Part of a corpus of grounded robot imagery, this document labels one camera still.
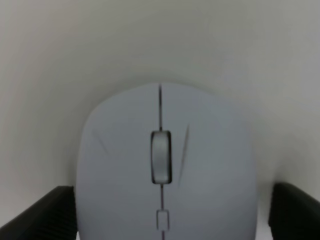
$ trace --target black object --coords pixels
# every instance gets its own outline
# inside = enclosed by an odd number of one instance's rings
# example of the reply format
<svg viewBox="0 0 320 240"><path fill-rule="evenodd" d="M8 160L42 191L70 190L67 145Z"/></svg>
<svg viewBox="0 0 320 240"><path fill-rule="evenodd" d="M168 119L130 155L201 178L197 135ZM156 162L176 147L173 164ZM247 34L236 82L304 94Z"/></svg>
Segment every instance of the black object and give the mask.
<svg viewBox="0 0 320 240"><path fill-rule="evenodd" d="M75 240L74 188L57 186L0 228L0 240Z"/></svg>
<svg viewBox="0 0 320 240"><path fill-rule="evenodd" d="M320 240L320 203L289 183L276 183L269 226L274 240Z"/></svg>

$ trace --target white background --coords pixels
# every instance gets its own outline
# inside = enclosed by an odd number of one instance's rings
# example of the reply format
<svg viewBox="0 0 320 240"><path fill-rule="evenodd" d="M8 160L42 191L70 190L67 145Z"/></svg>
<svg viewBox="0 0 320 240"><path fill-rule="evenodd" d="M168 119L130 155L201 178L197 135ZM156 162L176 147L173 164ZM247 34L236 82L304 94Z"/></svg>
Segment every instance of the white background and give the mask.
<svg viewBox="0 0 320 240"><path fill-rule="evenodd" d="M83 124L147 82L188 83L243 107L260 194L320 200L319 0L0 0L0 226L75 183Z"/></svg>

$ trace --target white wireless mouse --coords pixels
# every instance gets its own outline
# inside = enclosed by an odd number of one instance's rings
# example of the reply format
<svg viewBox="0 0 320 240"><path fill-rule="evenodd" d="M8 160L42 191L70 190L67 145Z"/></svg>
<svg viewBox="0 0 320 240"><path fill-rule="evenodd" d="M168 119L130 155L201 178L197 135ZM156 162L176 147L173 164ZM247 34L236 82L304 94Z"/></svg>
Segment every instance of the white wireless mouse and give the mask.
<svg viewBox="0 0 320 240"><path fill-rule="evenodd" d="M147 84L90 114L75 199L81 240L254 240L255 168L232 106Z"/></svg>

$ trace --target computer mouse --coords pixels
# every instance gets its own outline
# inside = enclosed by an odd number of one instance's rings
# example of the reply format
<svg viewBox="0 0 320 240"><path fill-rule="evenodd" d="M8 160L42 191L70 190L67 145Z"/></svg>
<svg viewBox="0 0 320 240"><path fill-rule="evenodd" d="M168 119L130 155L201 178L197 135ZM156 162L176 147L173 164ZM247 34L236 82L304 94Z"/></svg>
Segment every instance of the computer mouse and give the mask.
<svg viewBox="0 0 320 240"><path fill-rule="evenodd" d="M151 83L99 104L84 126L81 240L254 240L255 165L238 111L197 88Z"/></svg>

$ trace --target scroll wheel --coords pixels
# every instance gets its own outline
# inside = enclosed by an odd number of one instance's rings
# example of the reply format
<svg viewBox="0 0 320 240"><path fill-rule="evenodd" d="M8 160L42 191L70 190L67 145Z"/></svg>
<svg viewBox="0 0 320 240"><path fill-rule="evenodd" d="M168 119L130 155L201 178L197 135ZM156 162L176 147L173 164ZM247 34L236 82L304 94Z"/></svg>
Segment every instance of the scroll wheel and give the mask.
<svg viewBox="0 0 320 240"><path fill-rule="evenodd" d="M151 134L151 174L154 184L169 184L172 181L169 131L153 131Z"/></svg>

